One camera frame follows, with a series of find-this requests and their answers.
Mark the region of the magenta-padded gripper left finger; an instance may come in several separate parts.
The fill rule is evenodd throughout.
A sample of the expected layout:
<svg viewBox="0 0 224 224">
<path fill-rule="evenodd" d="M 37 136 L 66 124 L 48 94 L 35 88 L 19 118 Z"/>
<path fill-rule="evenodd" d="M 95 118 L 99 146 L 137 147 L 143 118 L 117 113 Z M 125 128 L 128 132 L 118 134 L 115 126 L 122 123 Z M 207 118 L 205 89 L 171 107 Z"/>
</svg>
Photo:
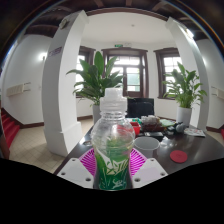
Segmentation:
<svg viewBox="0 0 224 224">
<path fill-rule="evenodd" d="M 84 188 L 93 188 L 97 171 L 94 149 L 79 158 L 71 158 L 59 171 L 58 176 Z"/>
</svg>

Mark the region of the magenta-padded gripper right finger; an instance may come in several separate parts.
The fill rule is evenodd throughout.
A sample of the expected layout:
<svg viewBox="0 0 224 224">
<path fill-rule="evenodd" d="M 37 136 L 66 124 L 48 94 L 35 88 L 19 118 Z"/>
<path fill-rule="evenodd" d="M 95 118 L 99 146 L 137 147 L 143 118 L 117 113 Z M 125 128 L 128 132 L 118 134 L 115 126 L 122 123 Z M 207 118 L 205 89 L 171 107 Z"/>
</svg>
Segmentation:
<svg viewBox="0 0 224 224">
<path fill-rule="evenodd" d="M 137 149 L 132 149 L 130 154 L 129 174 L 133 188 L 146 186 L 167 176 L 155 158 L 146 158 Z"/>
</svg>

